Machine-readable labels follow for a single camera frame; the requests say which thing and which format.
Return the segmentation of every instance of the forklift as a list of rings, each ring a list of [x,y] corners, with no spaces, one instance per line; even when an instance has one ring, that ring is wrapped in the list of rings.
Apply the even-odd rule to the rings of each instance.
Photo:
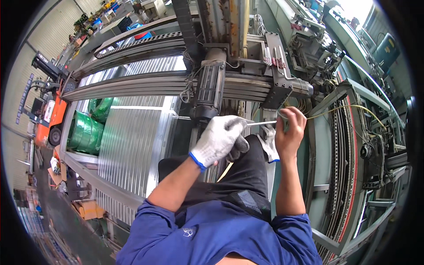
[[[70,77],[69,71],[55,66],[40,52],[32,60],[31,65],[44,72],[50,80],[33,81],[33,74],[28,80],[29,88],[24,93],[19,111],[29,116],[30,121],[36,124],[35,145],[53,149],[60,144],[62,137],[62,121],[65,116],[67,103],[61,99],[62,92],[72,91],[76,87],[76,80]],[[25,101],[31,88],[40,91],[40,97],[35,98],[31,110],[25,108]]]

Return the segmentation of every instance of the industrial machine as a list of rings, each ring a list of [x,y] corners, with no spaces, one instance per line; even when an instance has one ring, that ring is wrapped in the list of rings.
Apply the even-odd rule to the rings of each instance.
[[[32,66],[48,75],[50,81],[33,81],[33,75],[31,75],[28,81],[30,83],[28,91],[35,88],[36,91],[40,91],[40,97],[34,99],[31,111],[29,111],[25,108],[28,96],[28,92],[26,92],[19,110],[37,124],[35,144],[42,147],[54,147],[60,144],[61,126],[67,107],[67,103],[60,98],[60,95],[62,92],[74,90],[76,81],[70,77],[67,70],[58,68],[40,52],[37,52],[34,57]]]
[[[279,5],[278,12],[286,14],[278,21],[283,38],[278,32],[266,31],[258,15],[249,14],[248,1],[198,0],[197,10],[191,11],[187,1],[174,1],[174,16],[104,42],[94,52],[95,58],[72,72],[71,79],[80,82],[78,88],[62,95],[71,106],[64,120],[60,157],[96,187],[101,207],[131,225],[134,211],[157,185],[157,163],[165,156],[164,146],[173,139],[173,120],[190,120],[193,145],[210,119],[229,108],[230,101],[235,102],[230,107],[235,113],[259,121],[275,119],[276,110],[291,100],[303,102],[309,118],[305,205],[324,263],[341,261],[370,240],[396,204],[397,194],[384,198],[390,203],[379,204],[370,200],[368,192],[387,186],[399,190],[398,180],[406,165],[396,167],[388,159],[404,159],[398,152],[404,148],[405,124],[371,71],[338,50],[326,27],[308,8],[294,0],[268,3],[271,1]],[[158,29],[168,32],[133,38]],[[182,56],[186,70],[174,70],[178,56]],[[346,60],[358,65],[365,76],[363,83],[340,70]],[[85,100],[108,97],[121,98],[111,107],[102,139],[103,144],[114,135],[110,139],[113,144],[101,146],[99,156],[70,151],[67,139],[73,112]],[[190,108],[184,117],[178,114],[181,102]],[[145,120],[151,121],[149,126],[144,125]],[[116,129],[108,128],[112,123]],[[146,140],[140,141],[140,135]],[[122,158],[122,149],[116,150],[122,139],[125,153],[131,154],[128,159]],[[148,157],[143,171],[133,168],[132,157]],[[216,181],[213,176],[225,169],[226,162],[220,163],[224,167],[209,168],[200,180]],[[129,173],[121,173],[123,168]],[[274,175],[275,164],[270,164],[268,198]],[[137,180],[129,187],[132,179]],[[315,185],[319,181],[326,184]],[[364,228],[368,205],[382,205],[385,212]],[[321,217],[314,220],[311,216],[317,209]]]

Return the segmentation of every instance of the white work glove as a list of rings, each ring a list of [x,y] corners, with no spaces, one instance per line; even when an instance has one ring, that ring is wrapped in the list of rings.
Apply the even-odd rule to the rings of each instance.
[[[280,156],[275,148],[275,129],[271,124],[265,124],[265,126],[262,125],[261,128],[265,132],[265,138],[262,139],[259,134],[256,134],[256,136],[258,136],[259,141],[261,142],[262,149],[268,155],[268,163],[280,161]]]
[[[224,158],[236,140],[237,142],[244,140],[248,146],[244,138],[238,140],[246,125],[246,119],[234,115],[213,117],[189,155],[201,171],[204,171],[215,161]]]

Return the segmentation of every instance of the black tire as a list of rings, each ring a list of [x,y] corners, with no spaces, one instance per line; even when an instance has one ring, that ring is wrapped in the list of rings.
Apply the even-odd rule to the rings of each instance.
[[[49,142],[51,145],[53,146],[59,145],[61,138],[62,138],[62,131],[59,128],[53,127],[50,129]]]

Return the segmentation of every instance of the green plastic strapping roll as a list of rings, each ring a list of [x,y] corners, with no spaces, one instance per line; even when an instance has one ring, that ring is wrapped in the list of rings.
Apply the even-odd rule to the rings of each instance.
[[[103,129],[103,124],[75,111],[69,131],[68,148],[77,152],[98,155]]]
[[[109,115],[110,106],[112,105],[113,98],[93,98],[88,103],[88,112],[96,121],[105,123]]]

